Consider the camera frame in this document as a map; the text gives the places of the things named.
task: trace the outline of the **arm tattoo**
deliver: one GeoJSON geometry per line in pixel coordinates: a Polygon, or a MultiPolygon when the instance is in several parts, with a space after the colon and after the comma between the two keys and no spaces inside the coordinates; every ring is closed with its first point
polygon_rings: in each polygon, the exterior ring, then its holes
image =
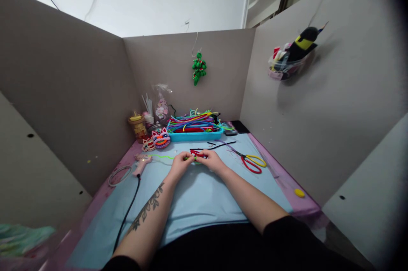
{"type": "Polygon", "coordinates": [[[129,234],[132,230],[136,230],[138,226],[140,226],[140,218],[142,218],[143,222],[146,220],[147,217],[147,212],[150,211],[150,206],[153,207],[153,210],[156,208],[156,206],[159,206],[159,202],[157,201],[157,198],[160,196],[160,194],[163,192],[162,186],[164,183],[161,183],[158,189],[154,192],[154,194],[150,197],[150,199],[146,202],[145,206],[143,206],[142,210],[140,213],[137,215],[136,219],[133,221],[131,224],[128,232],[126,233],[129,234]]]}

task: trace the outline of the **forearm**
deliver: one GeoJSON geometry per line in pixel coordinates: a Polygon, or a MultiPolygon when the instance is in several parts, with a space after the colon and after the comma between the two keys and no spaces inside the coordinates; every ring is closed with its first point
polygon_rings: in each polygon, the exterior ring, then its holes
{"type": "Polygon", "coordinates": [[[161,240],[179,177],[169,173],[147,201],[113,254],[134,259],[146,269],[161,240]]]}
{"type": "Polygon", "coordinates": [[[269,223],[288,215],[275,201],[245,181],[230,168],[225,167],[225,170],[220,171],[219,176],[242,209],[242,212],[261,234],[263,234],[265,227],[269,223]]]}

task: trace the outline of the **cardboard partition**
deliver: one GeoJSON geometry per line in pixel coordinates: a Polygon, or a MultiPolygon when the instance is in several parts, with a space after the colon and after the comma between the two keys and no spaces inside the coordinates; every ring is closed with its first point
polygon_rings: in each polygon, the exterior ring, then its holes
{"type": "Polygon", "coordinates": [[[135,140],[123,40],[36,0],[0,2],[0,89],[93,195],[135,140]]]}
{"type": "Polygon", "coordinates": [[[301,0],[256,29],[241,121],[320,205],[408,111],[397,10],[394,0],[301,0]],[[268,78],[274,47],[328,21],[299,75],[268,78]]]}
{"type": "Polygon", "coordinates": [[[128,37],[124,41],[137,88],[149,94],[153,108],[158,97],[153,95],[152,85],[164,83],[173,90],[166,100],[177,115],[189,113],[190,109],[212,109],[220,112],[223,120],[237,120],[254,35],[255,29],[245,29],[199,32],[198,37],[196,32],[128,37]],[[192,65],[200,49],[207,74],[194,86],[192,65]]]}

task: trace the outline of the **green beaded ornament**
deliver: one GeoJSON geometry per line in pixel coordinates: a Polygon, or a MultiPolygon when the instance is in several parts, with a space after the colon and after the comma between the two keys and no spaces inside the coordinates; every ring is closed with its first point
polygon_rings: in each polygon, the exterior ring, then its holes
{"type": "Polygon", "coordinates": [[[202,54],[200,52],[197,52],[197,58],[193,61],[193,80],[194,80],[194,86],[197,85],[198,81],[202,76],[205,76],[207,73],[205,72],[205,69],[207,68],[207,65],[204,60],[201,60],[202,54]]]}

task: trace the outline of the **clear plastic container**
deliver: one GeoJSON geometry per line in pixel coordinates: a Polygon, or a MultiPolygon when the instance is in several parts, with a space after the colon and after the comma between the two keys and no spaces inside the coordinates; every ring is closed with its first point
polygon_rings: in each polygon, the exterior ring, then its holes
{"type": "Polygon", "coordinates": [[[299,70],[305,65],[306,57],[293,62],[275,61],[270,57],[268,75],[269,78],[276,81],[285,81],[296,75],[299,70]]]}

